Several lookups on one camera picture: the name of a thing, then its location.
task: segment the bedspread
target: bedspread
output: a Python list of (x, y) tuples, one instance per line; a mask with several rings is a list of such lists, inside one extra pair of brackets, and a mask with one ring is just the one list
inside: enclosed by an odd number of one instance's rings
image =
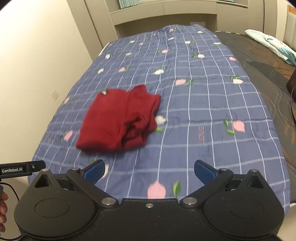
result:
[[(146, 146), (90, 155), (76, 149), (96, 95), (140, 84), (161, 95), (158, 129)], [(96, 186), (119, 200), (147, 198), (153, 184), (162, 187), (158, 197), (171, 198), (178, 181), (178, 198), (188, 195), (203, 185), (194, 175), (197, 159), (237, 174), (255, 168), (289, 208), (287, 167), (264, 99), (232, 52), (199, 25), (166, 26), (108, 44), (58, 108), (33, 157), (39, 159), (53, 173), (104, 160), (108, 171)]]
[(247, 35), (215, 33), (232, 51), (240, 65), (262, 94), (275, 125), (286, 159), (291, 198), (296, 200), (296, 143), (295, 126), (290, 111), (291, 95), (286, 84), (295, 66), (285, 63), (268, 48)]

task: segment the bed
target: bed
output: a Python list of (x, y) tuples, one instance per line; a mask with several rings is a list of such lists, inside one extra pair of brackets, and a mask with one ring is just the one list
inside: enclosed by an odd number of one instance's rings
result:
[[(238, 174), (258, 169), (287, 213), (289, 175), (273, 117), (239, 59), (215, 34), (200, 25), (170, 25), (107, 44), (58, 108), (33, 160), (65, 173), (102, 159), (108, 171), (96, 186), (119, 200), (145, 199), (156, 182), (165, 187), (165, 198), (172, 198), (178, 181), (178, 198), (183, 198), (203, 185), (194, 175), (197, 159)], [(137, 150), (87, 154), (77, 149), (96, 95), (140, 84), (161, 95), (161, 131)]]

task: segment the human hand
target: human hand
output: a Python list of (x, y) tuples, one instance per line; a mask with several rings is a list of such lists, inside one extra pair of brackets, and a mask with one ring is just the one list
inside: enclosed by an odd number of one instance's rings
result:
[(4, 223), (6, 223), (6, 213), (7, 213), (7, 205), (4, 201), (8, 200), (7, 193), (3, 192), (0, 201), (0, 232), (5, 232)]

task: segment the shelf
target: shelf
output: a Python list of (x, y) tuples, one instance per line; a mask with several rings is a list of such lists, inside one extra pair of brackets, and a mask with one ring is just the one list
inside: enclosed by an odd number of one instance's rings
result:
[(165, 15), (165, 12), (162, 2), (139, 4), (110, 13), (114, 25), (163, 15)]
[(211, 31), (217, 30), (216, 14), (171, 14), (152, 18), (143, 18), (115, 26), (119, 38), (124, 38), (143, 32), (162, 29), (170, 24), (191, 25), (194, 22), (203, 22)]
[(110, 13), (114, 26), (144, 18), (172, 14), (217, 14), (217, 4), (248, 8), (247, 5), (217, 0), (139, 0), (138, 5)]

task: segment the red sweater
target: red sweater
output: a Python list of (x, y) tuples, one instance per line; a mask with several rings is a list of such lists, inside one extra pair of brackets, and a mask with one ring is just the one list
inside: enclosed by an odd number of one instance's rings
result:
[(157, 128), (155, 112), (160, 95), (147, 94), (139, 85), (131, 91), (99, 93), (83, 120), (76, 147), (82, 151), (111, 152), (138, 148)]

